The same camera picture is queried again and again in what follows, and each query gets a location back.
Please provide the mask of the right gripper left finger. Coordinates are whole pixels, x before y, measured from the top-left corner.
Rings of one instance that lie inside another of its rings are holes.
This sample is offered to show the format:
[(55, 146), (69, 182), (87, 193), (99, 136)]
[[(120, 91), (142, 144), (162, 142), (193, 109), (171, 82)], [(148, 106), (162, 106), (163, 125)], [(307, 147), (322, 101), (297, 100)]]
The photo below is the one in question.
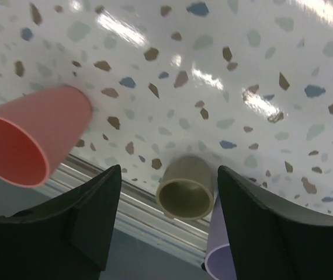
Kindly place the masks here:
[(0, 216), (0, 279), (99, 279), (121, 187), (115, 165), (40, 205)]

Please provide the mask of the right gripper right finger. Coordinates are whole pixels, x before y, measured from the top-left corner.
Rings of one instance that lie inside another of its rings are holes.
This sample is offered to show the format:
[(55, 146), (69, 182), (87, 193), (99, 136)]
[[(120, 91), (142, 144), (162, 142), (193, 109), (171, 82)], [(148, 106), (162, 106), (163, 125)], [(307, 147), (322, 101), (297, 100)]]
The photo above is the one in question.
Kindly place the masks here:
[(333, 279), (333, 216), (299, 206), (218, 168), (237, 279)]

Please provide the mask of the small olive mug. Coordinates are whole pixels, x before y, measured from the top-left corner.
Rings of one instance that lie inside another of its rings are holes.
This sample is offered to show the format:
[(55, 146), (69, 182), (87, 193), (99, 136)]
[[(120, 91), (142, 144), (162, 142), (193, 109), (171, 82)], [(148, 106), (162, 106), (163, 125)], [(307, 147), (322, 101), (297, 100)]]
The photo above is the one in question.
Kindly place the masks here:
[(172, 161), (155, 195), (165, 216), (193, 221), (204, 218), (214, 206), (214, 175), (210, 166), (197, 156)]

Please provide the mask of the purple cup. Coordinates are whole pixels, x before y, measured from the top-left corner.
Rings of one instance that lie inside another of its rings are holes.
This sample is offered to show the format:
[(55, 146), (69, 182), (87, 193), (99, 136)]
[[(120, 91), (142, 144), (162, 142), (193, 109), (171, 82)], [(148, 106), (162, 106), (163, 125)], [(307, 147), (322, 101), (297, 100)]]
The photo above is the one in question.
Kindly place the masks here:
[(211, 215), (204, 265), (215, 280), (237, 279), (219, 196)]

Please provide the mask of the red cup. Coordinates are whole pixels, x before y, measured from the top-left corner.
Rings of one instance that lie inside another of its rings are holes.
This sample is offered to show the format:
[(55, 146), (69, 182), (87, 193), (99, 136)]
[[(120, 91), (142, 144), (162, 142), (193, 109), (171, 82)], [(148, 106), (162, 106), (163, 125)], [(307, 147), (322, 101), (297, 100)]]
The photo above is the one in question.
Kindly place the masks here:
[(69, 155), (92, 119), (78, 89), (44, 89), (0, 105), (0, 179), (43, 185)]

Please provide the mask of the aluminium rail frame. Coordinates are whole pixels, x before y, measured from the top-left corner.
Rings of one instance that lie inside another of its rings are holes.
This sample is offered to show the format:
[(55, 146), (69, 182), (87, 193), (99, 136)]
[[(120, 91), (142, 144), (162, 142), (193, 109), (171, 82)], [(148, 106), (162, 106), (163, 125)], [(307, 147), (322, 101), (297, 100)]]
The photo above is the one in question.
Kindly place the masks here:
[[(66, 193), (102, 172), (70, 155), (37, 191), (49, 198)], [(122, 182), (115, 228), (195, 266), (204, 263), (208, 221), (171, 219), (150, 193)]]

